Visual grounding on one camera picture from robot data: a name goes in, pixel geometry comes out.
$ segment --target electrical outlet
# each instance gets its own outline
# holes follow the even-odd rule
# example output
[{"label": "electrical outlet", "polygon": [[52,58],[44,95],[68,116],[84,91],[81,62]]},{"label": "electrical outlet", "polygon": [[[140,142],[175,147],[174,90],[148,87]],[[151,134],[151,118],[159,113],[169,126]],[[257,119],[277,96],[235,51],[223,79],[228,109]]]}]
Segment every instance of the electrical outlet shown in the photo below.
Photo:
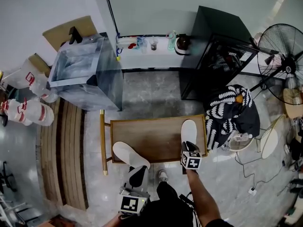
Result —
[{"label": "electrical outlet", "polygon": [[251,194],[252,196],[255,196],[257,191],[256,191],[256,189],[250,188],[248,193]]}]

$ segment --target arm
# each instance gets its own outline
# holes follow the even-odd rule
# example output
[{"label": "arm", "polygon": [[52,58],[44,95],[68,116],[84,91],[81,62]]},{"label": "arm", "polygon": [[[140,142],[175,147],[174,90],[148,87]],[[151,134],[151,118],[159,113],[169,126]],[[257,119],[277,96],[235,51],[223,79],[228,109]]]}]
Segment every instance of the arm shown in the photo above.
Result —
[{"label": "arm", "polygon": [[212,220],[221,218],[218,206],[203,186],[198,174],[188,169],[186,173],[198,218],[202,226],[205,227]]},{"label": "arm", "polygon": [[116,216],[113,217],[112,220],[110,220],[107,224],[105,224],[103,227],[118,227],[121,225],[121,220],[119,219],[119,216],[121,213],[118,213]]}]

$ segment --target cup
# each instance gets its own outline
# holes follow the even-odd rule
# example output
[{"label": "cup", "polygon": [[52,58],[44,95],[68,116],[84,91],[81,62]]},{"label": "cup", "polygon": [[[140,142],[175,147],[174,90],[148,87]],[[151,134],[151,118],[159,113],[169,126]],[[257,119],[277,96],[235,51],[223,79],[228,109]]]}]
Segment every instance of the cup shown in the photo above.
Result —
[{"label": "cup", "polygon": [[155,51],[157,49],[158,39],[156,37],[150,38],[151,50]]}]

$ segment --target glass display case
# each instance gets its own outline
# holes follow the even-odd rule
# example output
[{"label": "glass display case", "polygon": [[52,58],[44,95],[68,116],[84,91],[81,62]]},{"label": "glass display case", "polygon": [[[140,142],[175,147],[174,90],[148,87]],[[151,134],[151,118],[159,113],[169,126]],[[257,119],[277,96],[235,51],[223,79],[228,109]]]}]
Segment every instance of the glass display case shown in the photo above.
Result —
[{"label": "glass display case", "polygon": [[121,110],[123,73],[107,36],[65,43],[58,51],[48,86],[87,111]]}]

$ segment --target wooden bench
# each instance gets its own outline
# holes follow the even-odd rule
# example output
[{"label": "wooden bench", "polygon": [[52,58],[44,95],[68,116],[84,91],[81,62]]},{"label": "wooden bench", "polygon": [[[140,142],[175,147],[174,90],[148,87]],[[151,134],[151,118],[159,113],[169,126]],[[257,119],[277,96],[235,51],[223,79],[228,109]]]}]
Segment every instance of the wooden bench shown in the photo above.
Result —
[{"label": "wooden bench", "polygon": [[59,205],[68,204],[86,210],[88,200],[83,164],[85,112],[71,103],[58,99],[48,104],[54,121],[42,127],[42,175],[47,199]]}]

